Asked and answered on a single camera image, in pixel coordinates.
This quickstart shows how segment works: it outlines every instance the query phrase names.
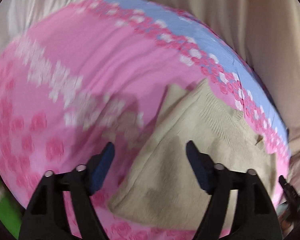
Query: green object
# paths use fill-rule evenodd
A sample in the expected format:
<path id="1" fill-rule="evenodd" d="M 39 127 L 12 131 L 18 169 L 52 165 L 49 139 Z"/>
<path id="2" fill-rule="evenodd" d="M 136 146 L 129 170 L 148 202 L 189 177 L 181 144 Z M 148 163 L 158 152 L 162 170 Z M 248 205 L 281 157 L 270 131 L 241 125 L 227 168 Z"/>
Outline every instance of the green object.
<path id="1" fill-rule="evenodd" d="M 0 220 L 16 239 L 19 237 L 21 219 L 22 215 L 17 203 L 0 180 Z"/>

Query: silver screw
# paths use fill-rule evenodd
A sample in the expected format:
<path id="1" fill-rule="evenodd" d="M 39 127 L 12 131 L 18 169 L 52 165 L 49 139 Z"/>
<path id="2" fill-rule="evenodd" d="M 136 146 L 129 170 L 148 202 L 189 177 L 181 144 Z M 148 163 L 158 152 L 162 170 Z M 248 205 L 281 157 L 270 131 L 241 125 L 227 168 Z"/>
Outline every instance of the silver screw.
<path id="1" fill-rule="evenodd" d="M 84 171 L 86 169 L 86 165 L 80 164 L 75 168 L 77 171 Z"/>
<path id="2" fill-rule="evenodd" d="M 257 172 L 254 169 L 248 169 L 248 173 L 250 175 L 256 175 L 257 174 Z"/>
<path id="3" fill-rule="evenodd" d="M 216 170 L 222 171 L 225 167 L 221 163 L 217 163 L 214 165 Z"/>
<path id="4" fill-rule="evenodd" d="M 51 177 L 53 175 L 53 171 L 46 171 L 45 173 L 44 173 L 44 176 L 45 177 Z"/>

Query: pink floral fabric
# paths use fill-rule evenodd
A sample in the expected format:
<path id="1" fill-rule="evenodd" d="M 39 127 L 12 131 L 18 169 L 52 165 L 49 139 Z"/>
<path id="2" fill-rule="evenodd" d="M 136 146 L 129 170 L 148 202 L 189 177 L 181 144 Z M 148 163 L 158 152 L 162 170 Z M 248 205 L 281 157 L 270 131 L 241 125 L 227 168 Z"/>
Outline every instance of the pink floral fabric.
<path id="1" fill-rule="evenodd" d="M 151 134 L 167 84 L 190 89 L 204 78 L 217 97 L 245 112 L 269 153 L 276 152 L 278 176 L 285 176 L 287 145 L 237 73 L 225 71 L 193 37 L 174 34 L 141 9 L 105 0 L 61 9 L 0 56 L 0 174 L 26 207 L 46 170 L 68 172 L 112 141 L 114 162 L 103 188 L 91 197 L 109 238 L 190 240 L 193 231 L 115 217 L 106 201 Z M 71 230 L 80 236 L 70 195 L 64 196 Z M 280 196 L 277 185 L 275 205 Z"/>

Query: beige curtain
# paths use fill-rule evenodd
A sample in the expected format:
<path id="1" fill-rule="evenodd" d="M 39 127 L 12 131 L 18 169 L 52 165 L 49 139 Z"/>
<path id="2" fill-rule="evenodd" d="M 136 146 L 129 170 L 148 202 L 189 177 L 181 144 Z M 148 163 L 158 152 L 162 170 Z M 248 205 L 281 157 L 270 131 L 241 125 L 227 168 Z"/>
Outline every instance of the beige curtain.
<path id="1" fill-rule="evenodd" d="M 207 23 L 254 68 L 300 151 L 300 4 L 297 0 L 153 0 Z"/>

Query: blue gripper pad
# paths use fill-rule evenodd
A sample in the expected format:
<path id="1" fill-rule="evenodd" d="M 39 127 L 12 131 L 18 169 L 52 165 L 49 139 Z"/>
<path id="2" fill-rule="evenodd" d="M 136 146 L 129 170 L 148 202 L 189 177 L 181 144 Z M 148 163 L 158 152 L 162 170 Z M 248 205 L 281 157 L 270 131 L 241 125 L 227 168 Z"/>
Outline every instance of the blue gripper pad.
<path id="1" fill-rule="evenodd" d="M 90 193 L 92 195 L 101 189 L 113 159 L 113 143 L 108 143 L 100 155 L 95 155 L 90 159 L 89 162 L 91 162 L 93 166 L 97 165 L 90 171 Z"/>
<path id="2" fill-rule="evenodd" d="M 209 155 L 200 153 L 193 141 L 186 144 L 186 154 L 200 188 L 207 193 L 211 192 L 214 187 L 211 181 L 214 162 Z"/>

